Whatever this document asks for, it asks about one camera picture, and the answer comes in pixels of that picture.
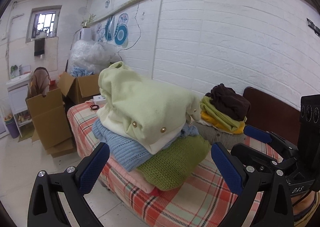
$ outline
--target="metal screw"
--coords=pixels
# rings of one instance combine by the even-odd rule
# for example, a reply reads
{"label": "metal screw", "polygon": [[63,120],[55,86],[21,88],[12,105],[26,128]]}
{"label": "metal screw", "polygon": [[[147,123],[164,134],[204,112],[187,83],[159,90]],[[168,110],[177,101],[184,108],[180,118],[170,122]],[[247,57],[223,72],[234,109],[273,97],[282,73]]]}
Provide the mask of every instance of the metal screw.
{"label": "metal screw", "polygon": [[72,172],[74,172],[75,170],[76,170],[76,168],[75,168],[74,166],[70,166],[70,167],[67,168],[67,172],[68,172],[68,173],[72,173]]}
{"label": "metal screw", "polygon": [[44,175],[45,175],[44,171],[40,171],[39,174],[38,174],[39,177],[43,177]]}
{"label": "metal screw", "polygon": [[247,169],[247,171],[250,172],[250,173],[254,172],[254,167],[253,167],[253,166],[247,166],[246,169]]}
{"label": "metal screw", "polygon": [[277,172],[277,175],[283,176],[283,172],[281,170],[277,170],[276,172]]}

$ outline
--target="wooden headboard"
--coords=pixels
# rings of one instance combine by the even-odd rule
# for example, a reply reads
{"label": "wooden headboard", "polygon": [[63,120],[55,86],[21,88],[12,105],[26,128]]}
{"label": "wooden headboard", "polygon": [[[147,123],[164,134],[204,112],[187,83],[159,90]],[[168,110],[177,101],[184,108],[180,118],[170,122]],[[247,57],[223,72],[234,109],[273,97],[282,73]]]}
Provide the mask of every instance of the wooden headboard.
{"label": "wooden headboard", "polygon": [[251,103],[247,125],[272,131],[297,145],[300,131],[299,110],[252,87],[244,90],[243,97]]}

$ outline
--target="window frame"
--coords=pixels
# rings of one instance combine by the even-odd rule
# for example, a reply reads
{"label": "window frame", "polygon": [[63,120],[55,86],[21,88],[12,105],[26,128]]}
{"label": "window frame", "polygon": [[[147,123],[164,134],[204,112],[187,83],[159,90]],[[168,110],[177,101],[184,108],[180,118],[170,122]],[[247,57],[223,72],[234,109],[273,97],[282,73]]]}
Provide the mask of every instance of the window frame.
{"label": "window frame", "polygon": [[26,42],[31,42],[34,41],[35,38],[32,37],[32,31],[33,31],[33,25],[35,22],[35,18],[37,14],[42,14],[42,13],[50,13],[50,12],[55,12],[55,17],[54,17],[54,22],[53,22],[53,30],[52,30],[52,36],[50,38],[54,38],[57,36],[57,30],[58,30],[58,22],[59,22],[59,16],[60,16],[60,11],[61,8],[53,9],[53,8],[43,8],[41,10],[32,10],[31,12],[31,17],[29,20],[29,26],[28,26],[28,31],[27,31],[27,37],[26,37]]}

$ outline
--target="stack of clothes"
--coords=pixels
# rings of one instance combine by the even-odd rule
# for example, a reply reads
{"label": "stack of clothes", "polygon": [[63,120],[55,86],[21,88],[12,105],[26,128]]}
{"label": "stack of clothes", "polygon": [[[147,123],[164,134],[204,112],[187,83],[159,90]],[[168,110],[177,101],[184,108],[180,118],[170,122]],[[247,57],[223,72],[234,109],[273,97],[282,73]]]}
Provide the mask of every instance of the stack of clothes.
{"label": "stack of clothes", "polygon": [[99,87],[107,103],[92,131],[109,145],[108,163],[145,193],[181,186],[210,150],[190,124],[201,118],[197,96],[141,77],[123,62],[101,72]]}
{"label": "stack of clothes", "polygon": [[200,102],[201,120],[196,126],[206,140],[213,144],[222,142],[227,149],[244,143],[246,115],[250,102],[224,84],[215,86]]}

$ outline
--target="red plaid blanket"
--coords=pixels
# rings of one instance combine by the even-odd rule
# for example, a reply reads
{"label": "red plaid blanket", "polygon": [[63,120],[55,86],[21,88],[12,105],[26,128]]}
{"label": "red plaid blanket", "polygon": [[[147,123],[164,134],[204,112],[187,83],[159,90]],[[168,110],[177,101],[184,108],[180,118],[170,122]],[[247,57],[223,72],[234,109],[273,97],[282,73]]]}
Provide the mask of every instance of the red plaid blanket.
{"label": "red plaid blanket", "polygon": [[[95,111],[90,110],[91,104],[86,102],[68,111],[77,151],[82,158],[89,156],[99,144],[99,140],[91,131],[97,118]],[[278,161],[281,159],[268,145],[257,140],[247,137],[245,143]],[[237,197],[228,189],[210,153],[181,187],[163,192],[159,197],[148,195],[126,181],[108,163],[100,179],[150,226],[215,227],[219,225]],[[261,193],[258,193],[244,226],[250,226],[260,199]]]}

